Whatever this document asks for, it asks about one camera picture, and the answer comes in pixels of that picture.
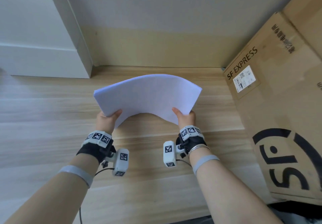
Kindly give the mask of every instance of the black cable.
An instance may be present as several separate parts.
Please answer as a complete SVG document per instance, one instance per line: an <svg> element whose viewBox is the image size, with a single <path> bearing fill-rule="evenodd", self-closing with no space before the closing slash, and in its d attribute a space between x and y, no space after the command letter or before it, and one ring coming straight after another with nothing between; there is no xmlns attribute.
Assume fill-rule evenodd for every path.
<svg viewBox="0 0 322 224"><path fill-rule="evenodd" d="M97 173L95 174L95 176L96 176L98 173L101 173L101 172L103 172L103 171L105 171L105 170L114 170L114 168L106 168L106 169L100 170L99 172L97 172ZM81 213L81 207L79 208L79 221L80 221L80 224L83 224L83 221L82 221L82 213Z"/></svg>
<svg viewBox="0 0 322 224"><path fill-rule="evenodd" d="M183 160L176 160L176 161L182 161L182 162L186 163L187 165L189 165L190 167L192 167L187 161L183 161Z"/></svg>

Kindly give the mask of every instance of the black and white square marker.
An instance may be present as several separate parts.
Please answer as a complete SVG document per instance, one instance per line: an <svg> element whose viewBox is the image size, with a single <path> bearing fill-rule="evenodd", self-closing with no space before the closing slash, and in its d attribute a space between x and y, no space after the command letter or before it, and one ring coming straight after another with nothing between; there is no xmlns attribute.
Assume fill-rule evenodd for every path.
<svg viewBox="0 0 322 224"><path fill-rule="evenodd" d="M115 173L115 176L120 176L120 177L122 177L124 174L125 174L125 172L123 172L123 171L118 171L118 172L116 172L116 173Z"/></svg>
<svg viewBox="0 0 322 224"><path fill-rule="evenodd" d="M167 166L171 167L171 166L175 166L175 164L173 162L170 162L170 163L167 163Z"/></svg>
<svg viewBox="0 0 322 224"><path fill-rule="evenodd" d="M103 134L95 132L93 139L100 139Z"/></svg>
<svg viewBox="0 0 322 224"><path fill-rule="evenodd" d="M181 136L182 136L182 138L184 137L184 136L186 136L188 133L187 133L187 130L185 129L185 130L183 130L182 132L181 132Z"/></svg>
<svg viewBox="0 0 322 224"><path fill-rule="evenodd" d="M164 151L165 151L165 153L172 152L172 145L170 145L170 146L165 146Z"/></svg>
<svg viewBox="0 0 322 224"><path fill-rule="evenodd" d="M121 153L120 160L127 161L127 154Z"/></svg>
<svg viewBox="0 0 322 224"><path fill-rule="evenodd" d="M194 129L193 127L189 127L189 128L187 128L187 129L188 129L188 132L189 132L189 133L196 132L196 131L195 131L195 129Z"/></svg>
<svg viewBox="0 0 322 224"><path fill-rule="evenodd" d="M85 140L90 139L92 136L93 136L93 133L91 133L90 135L88 135Z"/></svg>
<svg viewBox="0 0 322 224"><path fill-rule="evenodd" d="M101 141L102 142L104 142L104 143L109 143L109 141L110 141L110 139L107 137L107 136L103 136L102 138L101 138Z"/></svg>

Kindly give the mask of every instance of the sf logo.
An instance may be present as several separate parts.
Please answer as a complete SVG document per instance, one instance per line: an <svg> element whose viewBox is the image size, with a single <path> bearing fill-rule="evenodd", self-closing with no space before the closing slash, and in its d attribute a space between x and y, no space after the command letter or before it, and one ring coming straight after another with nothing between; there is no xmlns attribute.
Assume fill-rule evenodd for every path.
<svg viewBox="0 0 322 224"><path fill-rule="evenodd" d="M284 137L287 138L290 135L291 131L287 129L282 128L270 128L265 129L263 131L260 131L256 133L253 136L253 141L255 144L257 144L260 140L267 138L267 137ZM316 172L319 176L320 180L320 187L322 191L322 157L320 154L316 151L313 146L306 141L303 137L301 137L299 134L295 133L293 141L300 146L300 148L306 153L306 155L309 157L310 161L314 165ZM277 148L274 146L270 147L270 151L273 154L277 153ZM288 155L288 156L281 156L281 157L271 157L269 158L265 152L264 145L260 145L260 153L265 160L266 164L286 164L286 163L297 163L296 157L294 155ZM305 176L297 169L293 167L287 167L283 170L282 174L282 182L277 181L275 177L275 169L270 169L270 177L275 184L275 186L280 188L289 188L289 179L291 175L296 176L300 183L301 183L301 189L309 190L310 187L308 185L308 181L306 180Z"/></svg>

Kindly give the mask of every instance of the stack of white paper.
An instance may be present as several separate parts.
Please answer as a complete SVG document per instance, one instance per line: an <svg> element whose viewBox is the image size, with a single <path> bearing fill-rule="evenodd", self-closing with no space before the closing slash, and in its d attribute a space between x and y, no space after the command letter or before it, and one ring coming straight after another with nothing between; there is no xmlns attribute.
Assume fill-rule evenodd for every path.
<svg viewBox="0 0 322 224"><path fill-rule="evenodd" d="M117 128L127 117L138 113L151 113L178 124L172 107L188 114L202 88L182 77L152 74L134 77L94 92L99 107L106 116L118 109L123 113L117 119Z"/></svg>

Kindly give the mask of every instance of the large cardboard box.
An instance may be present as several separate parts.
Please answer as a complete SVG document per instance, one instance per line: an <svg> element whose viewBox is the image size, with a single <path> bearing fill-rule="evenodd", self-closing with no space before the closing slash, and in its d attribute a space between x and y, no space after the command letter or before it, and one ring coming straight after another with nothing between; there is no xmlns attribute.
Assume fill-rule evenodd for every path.
<svg viewBox="0 0 322 224"><path fill-rule="evenodd" d="M322 61L275 13L224 76L275 198L322 205Z"/></svg>
<svg viewBox="0 0 322 224"><path fill-rule="evenodd" d="M291 0L283 12L322 58L322 0Z"/></svg>

